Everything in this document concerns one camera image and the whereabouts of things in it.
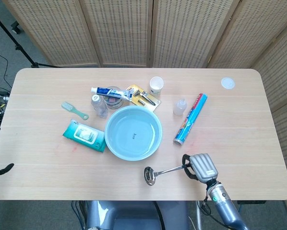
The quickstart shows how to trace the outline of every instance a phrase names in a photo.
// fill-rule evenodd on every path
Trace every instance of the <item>toothpaste cap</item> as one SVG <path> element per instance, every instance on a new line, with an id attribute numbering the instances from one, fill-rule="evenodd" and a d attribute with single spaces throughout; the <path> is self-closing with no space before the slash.
<path id="1" fill-rule="evenodd" d="M 94 92 L 94 93 L 96 93 L 96 91 L 97 91 L 97 88 L 91 88 L 91 92 Z"/>

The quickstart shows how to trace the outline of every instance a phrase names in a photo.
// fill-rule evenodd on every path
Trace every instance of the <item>wooden table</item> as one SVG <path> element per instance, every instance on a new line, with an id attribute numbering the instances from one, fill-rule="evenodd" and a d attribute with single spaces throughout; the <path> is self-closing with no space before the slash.
<path id="1" fill-rule="evenodd" d="M 106 148 L 94 151 L 62 136 L 70 119 L 104 130 L 90 88 L 137 84 L 161 76 L 165 86 L 155 110 L 163 126 L 159 149 L 142 161 L 124 161 Z M 223 77 L 236 86 L 226 90 Z M 197 95 L 208 99 L 183 146 L 173 143 Z M 184 116 L 172 113 L 185 98 Z M 61 108 L 68 101 L 87 121 Z M 23 69 L 18 72 L 0 131 L 0 199 L 202 200 L 206 185 L 184 171 L 161 175 L 154 186 L 145 166 L 157 171 L 181 165 L 184 153 L 209 153 L 233 200 L 287 199 L 287 170 L 260 74 L 252 69 Z"/>

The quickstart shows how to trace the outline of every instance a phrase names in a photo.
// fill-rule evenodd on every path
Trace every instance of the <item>black tripod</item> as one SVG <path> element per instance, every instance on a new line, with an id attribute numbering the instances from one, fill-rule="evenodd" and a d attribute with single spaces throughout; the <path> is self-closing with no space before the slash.
<path id="1" fill-rule="evenodd" d="M 31 57 L 26 53 L 26 51 L 23 49 L 23 47 L 17 42 L 17 40 L 12 36 L 12 34 L 7 30 L 7 28 L 3 25 L 3 23 L 0 21 L 0 27 L 5 31 L 5 33 L 9 36 L 9 38 L 14 42 L 15 49 L 20 50 L 24 56 L 27 58 L 27 60 L 32 63 L 32 68 L 39 68 L 39 66 L 46 66 L 46 67 L 53 67 L 53 68 L 61 68 L 59 66 L 52 66 L 47 64 L 41 64 L 38 62 L 34 62 Z"/>

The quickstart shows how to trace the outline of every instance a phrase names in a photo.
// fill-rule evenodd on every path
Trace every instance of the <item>clear container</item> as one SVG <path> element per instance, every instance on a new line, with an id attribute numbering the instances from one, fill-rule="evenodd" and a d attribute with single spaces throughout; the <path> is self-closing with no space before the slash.
<path id="1" fill-rule="evenodd" d="M 91 98 L 91 104 L 97 112 L 97 115 L 101 118 L 106 118 L 108 116 L 108 109 L 103 97 L 99 95 L 93 95 Z"/>
<path id="2" fill-rule="evenodd" d="M 117 86 L 109 86 L 108 89 L 120 90 Z M 122 106 L 123 100 L 121 98 L 103 96 L 104 101 L 109 109 L 118 109 Z"/>
<path id="3" fill-rule="evenodd" d="M 186 109 L 186 101 L 185 99 L 179 100 L 177 103 L 174 104 L 173 113 L 177 116 L 182 116 L 185 109 Z"/>

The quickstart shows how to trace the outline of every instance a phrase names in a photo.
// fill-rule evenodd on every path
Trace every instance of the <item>metal ladle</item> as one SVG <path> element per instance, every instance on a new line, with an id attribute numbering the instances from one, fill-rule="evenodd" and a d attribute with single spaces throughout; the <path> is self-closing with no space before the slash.
<path id="1" fill-rule="evenodd" d="M 184 164 L 184 165 L 181 165 L 181 166 L 178 166 L 178 167 L 175 167 L 175 168 L 172 168 L 172 169 L 168 169 L 168 170 L 164 170 L 164 171 L 161 171 L 161 172 L 155 172 L 151 167 L 146 167 L 144 169 L 144 179 L 145 181 L 147 182 L 148 185 L 150 186 L 153 186 L 155 184 L 155 180 L 157 178 L 158 175 L 160 174 L 164 174 L 164 173 L 168 173 L 168 172 L 172 172 L 172 171 L 175 171 L 175 170 L 179 170 L 179 169 L 184 169 L 186 168 L 188 165 Z"/>

